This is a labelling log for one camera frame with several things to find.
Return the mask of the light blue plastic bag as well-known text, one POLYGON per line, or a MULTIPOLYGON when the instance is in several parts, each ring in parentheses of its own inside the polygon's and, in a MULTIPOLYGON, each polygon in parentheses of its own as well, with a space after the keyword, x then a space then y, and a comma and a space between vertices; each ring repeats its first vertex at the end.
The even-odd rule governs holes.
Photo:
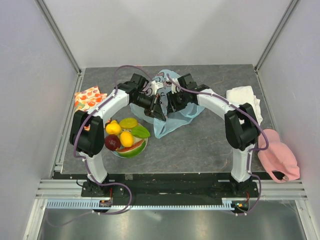
POLYGON ((133 103, 130 104, 131 111, 137 118, 153 125, 154 136, 158 139, 173 132, 181 126, 188 125, 194 118, 204 111, 202 106, 198 106, 195 103, 188 103, 184 109, 168 113, 167 93, 172 91, 173 85, 167 77, 170 77, 174 82, 177 82, 180 75, 174 71, 163 69, 152 79, 156 83, 163 84, 163 88, 158 89, 157 93, 160 95, 160 106, 166 117, 165 121, 155 117, 149 117, 145 115, 145 109, 143 107, 133 103))

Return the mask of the green fake starfruit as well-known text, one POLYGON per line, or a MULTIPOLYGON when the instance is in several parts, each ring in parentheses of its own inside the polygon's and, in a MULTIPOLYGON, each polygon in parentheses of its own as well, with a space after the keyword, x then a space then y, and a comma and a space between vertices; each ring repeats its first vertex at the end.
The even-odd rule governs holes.
POLYGON ((131 134, 140 139, 147 139, 150 137, 150 132, 142 125, 137 125, 131 129, 131 134))

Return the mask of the yellow fake mango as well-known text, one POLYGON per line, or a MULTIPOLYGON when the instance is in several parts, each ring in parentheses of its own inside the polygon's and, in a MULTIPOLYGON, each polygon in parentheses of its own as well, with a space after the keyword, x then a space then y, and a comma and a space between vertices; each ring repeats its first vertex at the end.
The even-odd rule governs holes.
POLYGON ((124 118, 119 122, 119 125, 122 129, 132 129, 138 126, 138 121, 135 118, 128 117, 124 118))

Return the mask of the yellow fake lemon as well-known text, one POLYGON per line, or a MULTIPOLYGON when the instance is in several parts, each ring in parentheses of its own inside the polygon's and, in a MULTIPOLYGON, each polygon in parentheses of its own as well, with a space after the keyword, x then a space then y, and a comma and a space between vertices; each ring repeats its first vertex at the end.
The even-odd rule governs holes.
POLYGON ((119 139, 124 148, 130 148, 135 143, 134 136, 128 131, 122 132, 119 139))
POLYGON ((112 120, 106 125, 105 130, 108 135, 118 136, 122 132, 122 127, 116 120, 112 120))

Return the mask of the fake watermelon slice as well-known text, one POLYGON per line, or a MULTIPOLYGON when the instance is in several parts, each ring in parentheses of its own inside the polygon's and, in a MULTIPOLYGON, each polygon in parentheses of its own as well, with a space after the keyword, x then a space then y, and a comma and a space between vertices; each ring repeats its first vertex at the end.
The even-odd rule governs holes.
POLYGON ((132 147, 125 147, 116 151, 117 155, 122 158, 133 158, 139 155, 146 147, 147 142, 145 139, 142 139, 136 142, 132 147))

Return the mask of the red fake apple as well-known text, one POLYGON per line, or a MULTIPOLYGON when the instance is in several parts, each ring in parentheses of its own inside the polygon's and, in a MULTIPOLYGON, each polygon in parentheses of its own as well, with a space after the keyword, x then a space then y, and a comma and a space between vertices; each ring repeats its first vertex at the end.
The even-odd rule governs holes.
POLYGON ((110 134, 104 139, 105 147, 110 151, 117 151, 122 145, 119 137, 115 134, 110 134))

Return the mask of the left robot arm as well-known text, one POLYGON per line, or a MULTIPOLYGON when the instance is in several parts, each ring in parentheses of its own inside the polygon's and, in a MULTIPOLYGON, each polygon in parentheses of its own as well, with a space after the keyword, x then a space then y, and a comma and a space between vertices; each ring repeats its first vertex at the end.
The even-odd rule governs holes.
POLYGON ((74 113, 69 136, 73 156, 84 162, 87 178, 94 182, 92 191, 99 197, 106 196, 110 191, 110 185, 105 181, 108 172, 101 155, 105 146, 107 120, 122 108, 134 104, 143 108, 146 116, 165 121, 158 93, 164 86, 162 82, 148 81, 135 73, 129 81, 116 85, 111 94, 97 106, 74 113))

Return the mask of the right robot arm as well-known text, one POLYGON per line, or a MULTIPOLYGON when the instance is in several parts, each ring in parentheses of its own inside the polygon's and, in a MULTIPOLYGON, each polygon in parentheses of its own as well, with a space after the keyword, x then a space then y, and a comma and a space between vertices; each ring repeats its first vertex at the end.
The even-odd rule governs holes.
POLYGON ((242 196, 252 182, 252 153, 261 133, 252 105, 228 101, 207 85, 197 85, 189 73, 179 78, 168 76, 167 79, 171 82, 171 91, 167 93, 169 112, 193 103, 224 120, 225 137, 233 154, 229 191, 235 197, 242 196))

